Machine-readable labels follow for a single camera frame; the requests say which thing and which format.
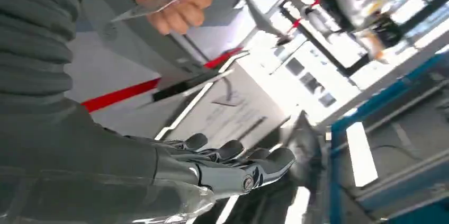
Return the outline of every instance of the dark-haired person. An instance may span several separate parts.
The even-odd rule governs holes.
[[[172,191],[155,203],[163,192],[153,187],[155,181],[201,185],[195,167],[209,163],[204,156],[197,164],[186,163],[196,155],[181,151],[179,158],[170,147],[105,130],[82,106],[64,97],[72,87],[64,72],[73,56],[66,43],[75,37],[81,1],[0,0],[1,223],[127,223],[135,217],[151,222],[149,205],[156,207],[152,216],[169,217],[171,200],[192,191],[178,188],[179,195]],[[182,0],[149,21],[162,34],[184,33],[190,25],[201,25],[203,9],[211,1]],[[265,182],[282,176],[292,164],[290,151],[274,154],[265,163],[276,175],[265,177]],[[281,163],[279,170],[273,168],[279,166],[273,165],[275,160]],[[212,163],[208,170],[217,167],[223,168]],[[226,170],[229,173],[216,174],[242,173],[239,167]],[[264,184],[258,177],[214,177],[217,184],[212,185],[240,190]]]

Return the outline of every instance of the robotic hand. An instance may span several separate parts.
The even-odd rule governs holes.
[[[148,142],[148,139],[130,138]],[[150,144],[158,148],[158,167],[152,185],[159,187],[158,197],[153,201],[169,202],[169,205],[164,207],[164,212],[155,212],[153,208],[141,217],[127,218],[127,222],[186,221],[209,211],[218,199],[246,194],[276,182],[295,162],[293,153],[286,148],[272,153],[258,150],[248,158],[237,158],[244,151],[239,141],[227,142],[219,149],[198,151],[207,142],[203,134],[193,135],[186,141],[152,140]]]
[[[0,223],[181,223],[209,211],[218,199],[277,181],[295,161],[282,148],[236,158],[244,150],[238,141],[198,151],[208,142],[202,134],[160,142],[106,133],[122,144],[108,161],[104,153],[99,159],[109,168],[126,168],[125,174],[0,166]],[[126,159],[123,154],[132,150],[145,162],[129,154]]]
[[[163,143],[174,159],[196,175],[196,185],[209,188],[215,199],[249,193],[276,182],[295,162],[294,155],[286,148],[272,153],[260,150],[248,158],[235,159],[244,151],[239,141],[227,142],[219,149],[196,152],[206,144],[207,138],[202,134],[196,134],[185,142]]]

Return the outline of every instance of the red stripe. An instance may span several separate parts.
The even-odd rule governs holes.
[[[220,57],[218,57],[215,60],[212,60],[210,62],[208,62],[207,64],[205,64],[204,66],[208,69],[214,69],[217,68],[221,63],[227,61],[231,56],[237,54],[238,52],[240,52],[243,48],[234,48],[232,50],[229,50],[227,52],[225,52],[224,54],[222,54]]]
[[[147,82],[143,82],[138,85],[133,85],[131,87],[118,90],[113,93],[108,93],[106,95],[93,98],[91,100],[88,100],[86,102],[81,103],[81,105],[85,106],[89,113],[92,113],[94,111],[103,109],[107,106],[110,106],[112,104],[115,104],[117,102],[121,102],[123,100],[126,100],[128,98],[134,97],[136,95],[142,94],[144,92],[147,92],[149,90],[152,90],[156,88],[157,84],[159,83],[160,78],[156,78]]]
[[[320,3],[321,3],[320,0],[315,0],[315,1],[310,5],[310,7],[313,7],[313,6],[315,6],[315,5],[319,5]]]
[[[221,63],[228,60],[231,56],[237,54],[241,50],[242,50],[242,48],[236,48],[236,49],[232,49],[228,52],[225,52],[220,57],[218,57],[217,59],[215,59],[213,61],[208,62],[204,66],[209,69],[214,69],[217,66],[219,66]],[[156,78],[156,79],[153,79],[153,80],[150,80],[147,82],[143,82],[138,85],[133,85],[128,88],[118,90],[113,93],[108,93],[106,95],[85,101],[85,102],[81,103],[81,105],[86,107],[86,109],[88,110],[89,113],[92,113],[97,110],[103,109],[107,106],[124,101],[128,98],[142,94],[144,92],[151,91],[152,89],[155,89],[157,87],[157,84],[159,83],[159,81],[160,81],[160,78]]]
[[[289,32],[291,32],[293,29],[298,28],[299,24],[301,23],[302,18],[297,19],[295,22],[293,22],[292,27],[289,29]]]

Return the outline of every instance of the gray sleeve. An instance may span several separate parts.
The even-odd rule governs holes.
[[[152,145],[105,131],[64,97],[79,3],[0,0],[0,167],[153,178]]]

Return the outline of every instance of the white panel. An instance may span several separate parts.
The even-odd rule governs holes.
[[[263,13],[267,13],[278,0],[254,0]],[[238,0],[214,0],[206,12],[204,25],[214,25],[214,22],[223,20],[223,17],[234,15],[234,6]],[[209,58],[215,59],[223,52],[237,47],[249,33],[256,27],[247,6],[235,16],[226,26],[203,26],[191,28],[188,37]]]
[[[347,130],[355,186],[363,187],[378,178],[373,155],[366,137],[363,123],[357,122]]]

